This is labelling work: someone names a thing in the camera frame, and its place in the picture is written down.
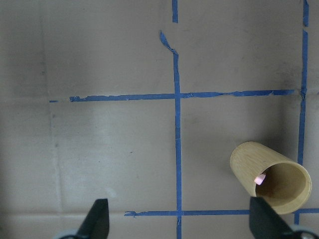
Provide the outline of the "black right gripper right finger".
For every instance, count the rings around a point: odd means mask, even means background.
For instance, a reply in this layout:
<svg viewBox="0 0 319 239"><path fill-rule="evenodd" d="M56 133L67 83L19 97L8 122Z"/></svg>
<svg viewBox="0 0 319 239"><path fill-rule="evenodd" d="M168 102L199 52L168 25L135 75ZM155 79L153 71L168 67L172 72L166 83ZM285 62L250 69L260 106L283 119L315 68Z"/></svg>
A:
<svg viewBox="0 0 319 239"><path fill-rule="evenodd" d="M294 231L262 197L251 197L249 210L249 229L255 239L294 238Z"/></svg>

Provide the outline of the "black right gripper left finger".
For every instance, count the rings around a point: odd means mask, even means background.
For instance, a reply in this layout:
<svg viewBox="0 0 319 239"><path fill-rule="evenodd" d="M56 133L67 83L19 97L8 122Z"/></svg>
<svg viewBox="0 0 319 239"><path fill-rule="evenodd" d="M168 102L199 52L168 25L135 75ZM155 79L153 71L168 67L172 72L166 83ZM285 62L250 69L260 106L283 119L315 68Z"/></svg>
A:
<svg viewBox="0 0 319 239"><path fill-rule="evenodd" d="M75 234L76 239L107 239L110 231L108 199L97 199Z"/></svg>

